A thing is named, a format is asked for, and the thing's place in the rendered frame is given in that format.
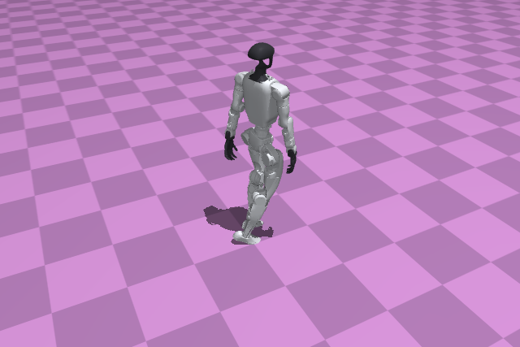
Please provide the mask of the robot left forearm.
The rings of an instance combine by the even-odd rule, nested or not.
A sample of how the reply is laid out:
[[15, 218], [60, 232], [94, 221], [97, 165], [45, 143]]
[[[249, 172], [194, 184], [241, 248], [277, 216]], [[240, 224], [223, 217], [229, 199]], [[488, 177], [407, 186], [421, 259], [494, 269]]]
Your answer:
[[234, 137], [236, 135], [236, 128], [237, 128], [237, 124], [238, 124], [238, 119], [240, 118], [240, 113], [234, 111], [231, 106], [228, 116], [229, 116], [229, 119], [227, 122], [227, 129], [225, 130], [225, 134], [226, 134], [226, 131], [229, 131], [231, 133], [230, 137]]

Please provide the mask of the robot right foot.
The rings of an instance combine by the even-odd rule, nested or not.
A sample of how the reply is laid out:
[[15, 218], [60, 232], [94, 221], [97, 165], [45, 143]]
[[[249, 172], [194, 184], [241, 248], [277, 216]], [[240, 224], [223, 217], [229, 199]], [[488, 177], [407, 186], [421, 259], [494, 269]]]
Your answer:
[[253, 235], [253, 234], [251, 234], [251, 233], [250, 233], [250, 235], [247, 234], [247, 235], [249, 235], [249, 237], [244, 236], [243, 234], [244, 234], [243, 231], [237, 231], [237, 232], [235, 232], [235, 233], [233, 234], [233, 238], [234, 238], [234, 240], [236, 240], [236, 241], [242, 241], [242, 242], [244, 242], [244, 243], [247, 243], [248, 245], [255, 245], [255, 244], [259, 243], [260, 240], [261, 240], [260, 237], [255, 236], [255, 235]]

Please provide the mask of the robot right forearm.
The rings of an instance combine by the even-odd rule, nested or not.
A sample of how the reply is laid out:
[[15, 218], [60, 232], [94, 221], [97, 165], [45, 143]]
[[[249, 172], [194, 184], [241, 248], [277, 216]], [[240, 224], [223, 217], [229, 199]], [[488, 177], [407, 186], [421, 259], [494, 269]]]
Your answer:
[[294, 139], [294, 130], [293, 130], [293, 118], [290, 117], [288, 119], [288, 128], [284, 128], [282, 130], [282, 134], [284, 136], [284, 144], [286, 146], [286, 152], [288, 153], [288, 150], [293, 150], [294, 153], [296, 153], [297, 147], [295, 145], [295, 139]]

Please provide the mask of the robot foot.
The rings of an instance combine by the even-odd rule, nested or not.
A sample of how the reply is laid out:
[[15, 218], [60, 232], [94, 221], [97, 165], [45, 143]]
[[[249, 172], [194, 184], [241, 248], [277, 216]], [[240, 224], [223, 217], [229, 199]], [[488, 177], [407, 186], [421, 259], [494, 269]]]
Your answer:
[[[247, 219], [246, 219], [246, 220], [243, 222], [243, 224], [242, 224], [242, 228], [243, 228], [243, 229], [245, 228], [246, 221], [247, 221]], [[259, 220], [258, 223], [256, 223], [255, 228], [256, 228], [256, 227], [260, 227], [260, 226], [262, 226], [262, 225], [263, 225], [263, 221]]]
[[244, 234], [243, 231], [237, 231], [237, 232], [235, 232], [235, 233], [233, 234], [233, 238], [234, 238], [234, 240], [236, 240], [236, 241], [242, 241], [242, 242], [244, 242], [244, 243], [247, 243], [248, 245], [255, 245], [255, 244], [259, 243], [260, 240], [261, 240], [260, 237], [255, 236], [255, 235], [253, 235], [253, 234], [251, 234], [251, 233], [250, 233], [250, 235], [247, 234], [247, 235], [249, 235], [249, 237], [244, 236], [243, 234]]

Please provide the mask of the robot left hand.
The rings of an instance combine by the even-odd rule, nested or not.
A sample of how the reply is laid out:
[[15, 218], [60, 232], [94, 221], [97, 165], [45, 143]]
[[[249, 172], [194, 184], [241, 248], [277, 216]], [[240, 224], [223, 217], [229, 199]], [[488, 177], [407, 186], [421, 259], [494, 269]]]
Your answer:
[[237, 151], [237, 148], [233, 144], [233, 139], [235, 138], [235, 136], [234, 137], [230, 137], [230, 136], [231, 136], [231, 133], [229, 131], [226, 131], [225, 139], [227, 139], [227, 140], [226, 140], [225, 146], [224, 146], [224, 149], [225, 149], [224, 155], [225, 155], [226, 159], [228, 159], [228, 160], [235, 160], [234, 158], [237, 158], [237, 156], [234, 155], [233, 150], [232, 150], [232, 148], [234, 148]]

